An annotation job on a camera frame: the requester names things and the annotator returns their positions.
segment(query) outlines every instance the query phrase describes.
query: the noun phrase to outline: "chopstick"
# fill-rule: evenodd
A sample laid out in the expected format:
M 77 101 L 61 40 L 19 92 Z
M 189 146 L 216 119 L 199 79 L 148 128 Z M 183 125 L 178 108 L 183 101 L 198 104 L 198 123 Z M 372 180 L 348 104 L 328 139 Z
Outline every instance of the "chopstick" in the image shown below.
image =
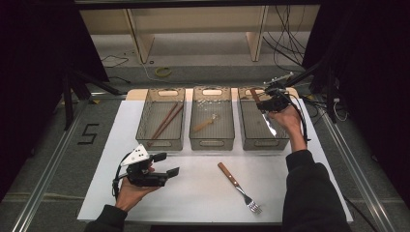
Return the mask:
M 155 130 L 153 136 L 151 137 L 151 139 L 155 139 L 155 136 L 157 135 L 157 133 L 160 131 L 160 129 L 162 128 L 163 124 L 166 122 L 166 120 L 169 118 L 169 116 L 171 115 L 172 111 L 174 111 L 175 107 L 178 105 L 177 102 L 175 102 L 175 104 L 172 106 L 172 108 L 169 110 L 169 112 L 166 114 L 166 116 L 162 119 L 162 122 L 160 123 L 160 125 L 157 127 L 157 129 Z
M 169 112 L 167 113 L 165 118 L 162 120 L 162 122 L 160 123 L 160 126 L 157 128 L 156 132 L 151 137 L 151 139 L 157 139 L 162 134 L 162 132 L 166 129 L 166 127 L 168 127 L 168 125 L 172 122 L 172 120 L 174 120 L 174 118 L 178 115 L 178 113 L 184 108 L 184 105 L 182 104 L 177 109 L 177 111 L 172 116 L 170 116 L 177 105 L 178 105 L 178 103 L 175 103 L 175 105 L 172 106 L 172 108 L 169 110 Z M 151 147 L 153 144 L 154 144 L 154 142 L 148 142 L 147 143 L 148 147 Z

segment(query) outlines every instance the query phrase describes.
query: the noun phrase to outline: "hand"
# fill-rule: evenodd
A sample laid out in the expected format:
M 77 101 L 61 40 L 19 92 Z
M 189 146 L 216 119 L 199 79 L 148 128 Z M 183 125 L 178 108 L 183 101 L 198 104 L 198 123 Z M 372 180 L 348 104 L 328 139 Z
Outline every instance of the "hand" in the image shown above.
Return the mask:
M 150 172 L 155 169 L 153 167 L 148 168 Z M 120 194 L 118 195 L 115 207 L 128 212 L 132 209 L 142 198 L 160 187 L 138 187 L 130 183 L 127 177 L 123 178 L 123 183 L 121 185 Z
M 301 118 L 292 105 L 287 106 L 281 112 L 269 112 L 269 117 L 275 119 L 288 133 L 302 133 Z
M 289 134 L 292 152 L 308 148 L 302 135 L 301 118 L 292 105 L 287 106 L 281 112 L 269 112 L 269 117 L 275 119 Z

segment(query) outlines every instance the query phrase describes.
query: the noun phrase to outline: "aluminum rail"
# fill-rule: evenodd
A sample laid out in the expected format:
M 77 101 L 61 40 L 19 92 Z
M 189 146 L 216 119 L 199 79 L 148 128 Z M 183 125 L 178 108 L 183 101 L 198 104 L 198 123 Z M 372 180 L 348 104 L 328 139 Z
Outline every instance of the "aluminum rail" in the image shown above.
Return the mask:
M 30 195 L 30 198 L 26 202 L 23 210 L 20 215 L 17 217 L 17 221 L 13 228 L 13 232 L 16 231 L 27 231 L 37 209 L 42 202 L 45 191 L 47 190 L 55 171 L 58 168 L 58 165 L 61 161 L 61 158 L 64 156 L 64 153 L 69 146 L 70 140 L 73 136 L 78 122 L 82 116 L 84 109 L 87 107 L 88 101 L 80 101 L 76 107 L 74 119 L 71 126 L 63 132 L 63 135 L 52 154 L 50 161 L 48 162 L 47 167 L 45 168 L 42 177 L 34 188 L 33 192 Z
M 321 114 L 326 114 L 323 109 L 320 109 L 320 111 L 322 111 Z M 370 210 L 379 230 L 386 232 L 395 232 L 396 230 L 392 221 L 389 219 L 385 208 L 372 189 L 360 165 L 356 162 L 355 156 L 344 140 L 344 137 L 338 129 L 338 126 L 332 123 L 332 120 L 328 117 L 327 114 L 323 116 L 323 120 L 329 132 L 331 133 L 331 136 L 334 139 L 337 148 L 340 151 L 340 154 L 343 157 L 344 162 L 346 163 L 347 168 L 349 169 L 349 172 L 356 183 L 356 186 L 362 194 L 362 197 L 366 202 L 368 209 Z

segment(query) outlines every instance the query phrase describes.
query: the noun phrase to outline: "black sleeve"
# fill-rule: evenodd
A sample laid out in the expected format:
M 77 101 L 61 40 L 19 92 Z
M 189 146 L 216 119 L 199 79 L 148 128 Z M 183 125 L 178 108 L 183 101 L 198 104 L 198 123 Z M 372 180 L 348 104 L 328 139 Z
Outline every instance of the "black sleeve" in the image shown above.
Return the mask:
M 282 231 L 351 231 L 329 173 L 302 150 L 286 157 Z
M 105 205 L 100 216 L 87 224 L 84 232 L 121 232 L 127 212 Z

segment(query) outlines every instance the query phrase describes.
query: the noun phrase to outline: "white table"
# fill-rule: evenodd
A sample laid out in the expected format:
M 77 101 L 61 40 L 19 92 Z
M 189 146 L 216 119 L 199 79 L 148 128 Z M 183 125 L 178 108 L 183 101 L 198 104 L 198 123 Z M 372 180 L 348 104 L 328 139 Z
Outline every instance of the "white table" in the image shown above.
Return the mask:
M 342 198 L 332 170 L 326 160 L 316 132 L 307 115 L 308 148 L 316 162 L 329 171 L 348 222 L 353 218 Z M 123 101 L 111 129 L 94 179 L 88 189 L 79 220 L 95 220 L 104 204 L 115 204 L 111 184 L 123 156 L 137 146 L 135 140 L 144 101 Z M 192 151 L 190 148 L 191 99 L 185 111 L 184 149 L 169 152 L 166 160 L 154 163 L 157 172 L 179 166 L 177 177 L 169 179 L 164 188 L 147 195 L 127 217 L 129 221 L 149 224 L 281 224 L 282 208 L 288 174 L 285 157 L 291 153 L 290 143 L 280 152 L 247 152 L 242 149 L 238 107 L 233 102 L 235 140 L 228 152 Z M 222 161 L 244 191 L 262 207 L 263 213 L 253 214 L 243 196 L 231 185 L 218 168 Z

